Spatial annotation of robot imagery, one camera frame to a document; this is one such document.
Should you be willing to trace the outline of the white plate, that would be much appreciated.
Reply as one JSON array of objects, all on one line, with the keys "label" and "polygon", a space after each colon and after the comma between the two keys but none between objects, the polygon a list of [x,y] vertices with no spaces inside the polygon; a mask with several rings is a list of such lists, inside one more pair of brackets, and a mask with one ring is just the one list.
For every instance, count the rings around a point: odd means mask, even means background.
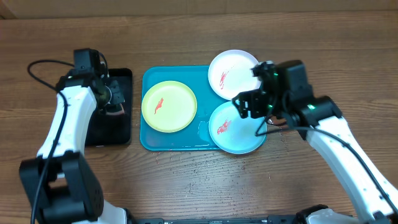
[{"label": "white plate", "polygon": [[232,100],[241,92],[258,89],[261,82],[252,73],[258,63],[253,55],[243,50],[224,51],[210,63],[209,84],[226,100]]}]

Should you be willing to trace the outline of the black water tray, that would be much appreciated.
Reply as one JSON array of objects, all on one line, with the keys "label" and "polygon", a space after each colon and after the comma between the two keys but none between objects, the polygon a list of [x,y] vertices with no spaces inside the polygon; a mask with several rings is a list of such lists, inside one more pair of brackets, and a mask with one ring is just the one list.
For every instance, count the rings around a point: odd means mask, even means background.
[{"label": "black water tray", "polygon": [[129,144],[132,134],[132,71],[128,68],[112,68],[110,79],[117,80],[125,97],[122,103],[125,114],[108,116],[104,110],[96,110],[88,126],[86,146],[107,146]]}]

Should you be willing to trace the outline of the green orange sponge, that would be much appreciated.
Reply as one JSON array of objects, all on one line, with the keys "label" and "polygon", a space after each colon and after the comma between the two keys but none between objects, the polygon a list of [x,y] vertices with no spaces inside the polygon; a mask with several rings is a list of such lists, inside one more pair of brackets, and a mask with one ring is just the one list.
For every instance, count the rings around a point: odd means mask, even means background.
[{"label": "green orange sponge", "polygon": [[121,103],[117,105],[107,105],[105,111],[105,114],[108,116],[119,116],[125,114],[124,107]]}]

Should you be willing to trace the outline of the light blue plate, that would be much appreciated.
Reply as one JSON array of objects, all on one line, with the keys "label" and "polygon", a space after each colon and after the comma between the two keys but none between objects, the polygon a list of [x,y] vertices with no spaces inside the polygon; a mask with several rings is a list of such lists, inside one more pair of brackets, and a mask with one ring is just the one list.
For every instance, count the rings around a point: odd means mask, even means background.
[{"label": "light blue plate", "polygon": [[211,114],[208,129],[220,149],[232,154],[246,154],[266,141],[266,135],[255,135],[262,122],[261,118],[241,118],[232,102],[227,101]]}]

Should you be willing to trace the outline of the yellow plate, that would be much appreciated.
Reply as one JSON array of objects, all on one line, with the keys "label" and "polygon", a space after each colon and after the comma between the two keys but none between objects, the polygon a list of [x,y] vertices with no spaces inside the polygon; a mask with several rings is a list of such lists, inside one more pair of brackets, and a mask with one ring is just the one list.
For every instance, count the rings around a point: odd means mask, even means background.
[{"label": "yellow plate", "polygon": [[174,133],[186,128],[197,113],[197,98],[185,84],[164,81],[145,93],[141,111],[144,121],[154,130]]}]

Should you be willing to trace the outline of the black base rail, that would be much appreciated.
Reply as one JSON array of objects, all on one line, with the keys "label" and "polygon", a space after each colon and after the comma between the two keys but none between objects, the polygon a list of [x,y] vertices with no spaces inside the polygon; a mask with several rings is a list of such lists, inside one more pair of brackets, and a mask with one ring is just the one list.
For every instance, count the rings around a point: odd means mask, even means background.
[{"label": "black base rail", "polygon": [[165,220],[163,218],[137,219],[138,224],[294,224],[295,215],[269,215],[262,218],[210,218]]}]

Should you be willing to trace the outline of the teal serving tray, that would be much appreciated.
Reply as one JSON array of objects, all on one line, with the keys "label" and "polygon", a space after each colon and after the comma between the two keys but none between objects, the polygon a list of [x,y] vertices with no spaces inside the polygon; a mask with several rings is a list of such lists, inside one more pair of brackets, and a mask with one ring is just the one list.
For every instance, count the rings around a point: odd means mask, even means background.
[{"label": "teal serving tray", "polygon": [[151,128],[141,113],[141,144],[151,151],[197,151],[220,149],[211,139],[208,123],[214,110],[227,100],[218,96],[208,81],[208,69],[202,66],[153,67],[142,79],[142,97],[154,85],[177,81],[187,85],[197,98],[197,113],[193,121],[181,131],[162,133]]}]

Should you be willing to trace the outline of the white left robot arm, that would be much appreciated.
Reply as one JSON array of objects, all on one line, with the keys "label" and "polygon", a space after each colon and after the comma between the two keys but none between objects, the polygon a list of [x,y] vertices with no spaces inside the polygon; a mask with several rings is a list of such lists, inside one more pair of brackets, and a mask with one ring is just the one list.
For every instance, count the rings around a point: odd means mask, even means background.
[{"label": "white left robot arm", "polygon": [[127,144],[131,140],[132,76],[112,77],[107,90],[125,101],[101,112],[90,87],[64,88],[47,138],[35,159],[20,164],[19,176],[29,199],[31,223],[135,223],[126,208],[104,199],[88,165],[86,145]]}]

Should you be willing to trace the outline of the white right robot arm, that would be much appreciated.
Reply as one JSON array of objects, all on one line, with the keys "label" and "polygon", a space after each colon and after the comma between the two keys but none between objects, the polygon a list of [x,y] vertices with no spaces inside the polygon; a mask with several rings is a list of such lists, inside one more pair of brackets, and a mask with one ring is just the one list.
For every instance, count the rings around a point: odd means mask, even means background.
[{"label": "white right robot arm", "polygon": [[232,99],[242,118],[276,116],[326,161],[348,194],[359,223],[397,223],[397,189],[379,172],[328,96],[311,88],[251,90]]}]

